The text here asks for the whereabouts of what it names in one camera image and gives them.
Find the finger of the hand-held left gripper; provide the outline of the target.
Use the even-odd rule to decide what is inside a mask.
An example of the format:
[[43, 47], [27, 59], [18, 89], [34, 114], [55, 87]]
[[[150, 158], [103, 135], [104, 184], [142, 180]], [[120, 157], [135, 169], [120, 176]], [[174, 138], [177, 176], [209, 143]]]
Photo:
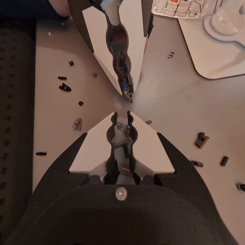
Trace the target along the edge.
[[113, 67], [113, 52], [109, 45], [107, 15], [94, 6], [83, 10], [82, 13], [93, 46], [93, 54], [112, 85], [122, 95], [118, 75]]
[[119, 7], [119, 17], [127, 34], [127, 55], [130, 59], [130, 76], [135, 92], [140, 79], [146, 43], [141, 0], [123, 0]]

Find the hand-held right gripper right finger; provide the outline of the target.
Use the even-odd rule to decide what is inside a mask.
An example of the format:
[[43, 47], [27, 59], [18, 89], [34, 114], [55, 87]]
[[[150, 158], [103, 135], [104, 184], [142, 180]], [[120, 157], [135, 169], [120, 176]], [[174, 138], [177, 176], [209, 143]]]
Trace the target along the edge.
[[127, 112], [129, 136], [129, 169], [136, 185], [145, 176], [174, 174], [175, 169], [160, 141], [158, 133], [133, 112]]

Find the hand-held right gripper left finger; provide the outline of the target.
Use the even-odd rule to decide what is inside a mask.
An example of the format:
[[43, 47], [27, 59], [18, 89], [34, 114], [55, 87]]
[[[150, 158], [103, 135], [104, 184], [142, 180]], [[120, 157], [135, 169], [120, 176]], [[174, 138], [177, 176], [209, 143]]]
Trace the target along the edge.
[[69, 168], [70, 173], [97, 175], [105, 184], [116, 184], [119, 176], [112, 140], [117, 112], [111, 113], [90, 129]]

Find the grey curved lego panel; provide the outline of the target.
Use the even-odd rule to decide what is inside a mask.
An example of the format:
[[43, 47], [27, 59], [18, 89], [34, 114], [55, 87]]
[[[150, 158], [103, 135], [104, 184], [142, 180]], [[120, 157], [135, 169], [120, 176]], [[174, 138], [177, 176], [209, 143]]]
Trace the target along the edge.
[[130, 126], [127, 124], [123, 124], [121, 122], [117, 123], [117, 129], [119, 129], [124, 135], [129, 135]]

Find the grey lego assembly blue pins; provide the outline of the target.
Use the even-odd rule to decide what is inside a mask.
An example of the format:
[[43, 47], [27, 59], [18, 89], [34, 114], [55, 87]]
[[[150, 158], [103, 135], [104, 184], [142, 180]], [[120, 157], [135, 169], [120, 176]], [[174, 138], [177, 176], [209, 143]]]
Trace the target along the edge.
[[118, 82], [123, 96], [133, 103], [133, 78], [130, 74], [131, 63], [128, 55], [124, 51], [120, 51], [116, 59], [116, 68], [118, 74]]

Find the grey triangular lego piece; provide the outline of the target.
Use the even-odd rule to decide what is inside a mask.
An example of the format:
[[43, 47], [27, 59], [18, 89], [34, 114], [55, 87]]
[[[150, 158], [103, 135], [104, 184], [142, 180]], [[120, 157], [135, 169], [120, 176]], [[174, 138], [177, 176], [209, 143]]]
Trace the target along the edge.
[[82, 118], [77, 118], [72, 126], [73, 130], [81, 131], [82, 128]]

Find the person's left hand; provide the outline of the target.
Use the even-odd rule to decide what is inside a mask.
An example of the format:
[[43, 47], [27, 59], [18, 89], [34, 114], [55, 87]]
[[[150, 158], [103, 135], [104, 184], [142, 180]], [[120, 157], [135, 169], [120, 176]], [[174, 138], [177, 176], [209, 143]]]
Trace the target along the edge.
[[113, 32], [111, 44], [127, 44], [127, 36], [124, 34], [124, 32]]

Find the dark tile with orange stripe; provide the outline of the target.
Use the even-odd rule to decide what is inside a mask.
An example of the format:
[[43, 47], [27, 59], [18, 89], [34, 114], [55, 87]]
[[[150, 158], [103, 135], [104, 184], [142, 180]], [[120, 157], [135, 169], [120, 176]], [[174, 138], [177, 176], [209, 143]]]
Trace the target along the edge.
[[121, 175], [132, 177], [132, 173], [130, 172], [129, 162], [123, 162], [118, 164], [118, 170]]

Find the black connector with brown axle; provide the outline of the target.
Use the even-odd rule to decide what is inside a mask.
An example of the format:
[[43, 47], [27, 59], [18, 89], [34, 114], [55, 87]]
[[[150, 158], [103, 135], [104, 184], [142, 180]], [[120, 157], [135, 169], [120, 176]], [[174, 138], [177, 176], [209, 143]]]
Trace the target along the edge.
[[204, 132], [200, 132], [198, 133], [198, 137], [195, 141], [195, 146], [197, 146], [199, 149], [201, 149], [205, 144], [206, 142], [209, 140], [210, 138], [208, 136], [205, 135]]

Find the clear sticker sheet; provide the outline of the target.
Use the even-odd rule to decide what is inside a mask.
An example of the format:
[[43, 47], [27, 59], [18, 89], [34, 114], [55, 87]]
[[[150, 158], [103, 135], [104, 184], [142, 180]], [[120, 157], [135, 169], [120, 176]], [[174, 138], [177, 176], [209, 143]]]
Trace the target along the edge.
[[151, 12], [177, 19], [199, 19], [215, 14], [222, 3], [222, 0], [155, 0]]

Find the person's blue clothing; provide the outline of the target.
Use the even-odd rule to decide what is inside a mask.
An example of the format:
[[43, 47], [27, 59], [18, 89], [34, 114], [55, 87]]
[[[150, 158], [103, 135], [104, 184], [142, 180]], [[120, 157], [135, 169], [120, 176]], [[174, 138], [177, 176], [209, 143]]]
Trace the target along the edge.
[[43, 19], [62, 22], [69, 17], [61, 17], [48, 0], [1, 0], [0, 17], [7, 19]]

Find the black foam mat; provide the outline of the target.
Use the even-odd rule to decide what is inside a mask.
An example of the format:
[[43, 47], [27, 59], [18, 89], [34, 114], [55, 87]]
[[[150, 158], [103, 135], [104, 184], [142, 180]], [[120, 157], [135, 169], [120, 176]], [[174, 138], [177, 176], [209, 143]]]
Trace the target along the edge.
[[1, 19], [0, 240], [17, 226], [32, 193], [36, 21]]

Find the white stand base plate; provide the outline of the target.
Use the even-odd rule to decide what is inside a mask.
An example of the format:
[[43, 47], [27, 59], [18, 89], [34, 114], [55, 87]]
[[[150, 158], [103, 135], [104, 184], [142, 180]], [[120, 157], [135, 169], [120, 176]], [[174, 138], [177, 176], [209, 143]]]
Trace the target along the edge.
[[220, 79], [244, 75], [244, 47], [212, 38], [204, 29], [203, 19], [178, 21], [194, 67], [201, 76]]

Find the pale blue stand frame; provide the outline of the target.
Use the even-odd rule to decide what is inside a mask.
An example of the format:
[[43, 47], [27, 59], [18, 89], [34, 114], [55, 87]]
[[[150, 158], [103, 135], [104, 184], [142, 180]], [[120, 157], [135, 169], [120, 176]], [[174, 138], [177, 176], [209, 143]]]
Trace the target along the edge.
[[204, 19], [204, 29], [212, 38], [223, 42], [236, 42], [245, 47], [245, 3], [235, 1]]

